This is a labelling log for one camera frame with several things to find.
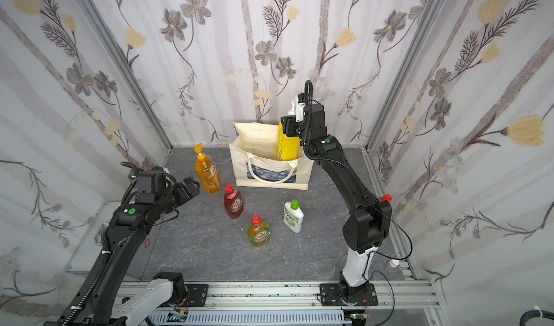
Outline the yellow pump dish soap bottle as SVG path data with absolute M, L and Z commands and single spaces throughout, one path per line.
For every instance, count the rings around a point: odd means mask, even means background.
M 301 130 L 304 121 L 297 123 L 288 114 L 281 117 L 278 127 L 278 141 L 276 146 L 276 157 L 282 161 L 295 160 L 301 142 Z

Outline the cream canvas starry-night shopping bag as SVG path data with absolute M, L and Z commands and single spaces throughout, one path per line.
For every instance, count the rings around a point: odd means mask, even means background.
M 238 186 L 308 189 L 313 161 L 301 150 L 294 160 L 279 160 L 277 125 L 235 123 L 234 127 L 237 137 L 229 150 Z

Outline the green red-capped dish soap bottle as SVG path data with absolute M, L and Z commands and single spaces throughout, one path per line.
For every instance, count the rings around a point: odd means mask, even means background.
M 252 218 L 252 224 L 248 229 L 248 239 L 252 246 L 259 247 L 267 243 L 271 236 L 271 228 L 268 222 L 261 219 L 259 215 Z

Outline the white green-capped soap bottle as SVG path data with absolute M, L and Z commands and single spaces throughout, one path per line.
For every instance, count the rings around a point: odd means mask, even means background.
M 304 213 L 300 208 L 298 200 L 287 201 L 284 204 L 284 224 L 294 233 L 300 233 L 302 223 L 304 221 Z

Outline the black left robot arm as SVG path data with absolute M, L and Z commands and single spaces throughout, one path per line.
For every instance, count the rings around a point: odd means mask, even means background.
M 70 305 L 56 321 L 45 325 L 130 325 L 129 317 L 112 317 L 118 290 L 138 249 L 161 215 L 200 193 L 200 183 L 186 178 L 157 187 L 138 184 L 134 203 L 122 203 L 101 232 L 102 249 Z

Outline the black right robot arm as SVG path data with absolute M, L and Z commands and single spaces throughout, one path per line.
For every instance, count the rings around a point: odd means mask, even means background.
M 369 290 L 369 267 L 389 235 L 390 201 L 371 193 L 356 174 L 340 142 L 327 133 L 322 105 L 293 105 L 281 124 L 286 136 L 301 139 L 304 155 L 326 171 L 346 203 L 349 218 L 343 237 L 349 252 L 339 275 L 338 295 L 343 303 L 356 304 Z

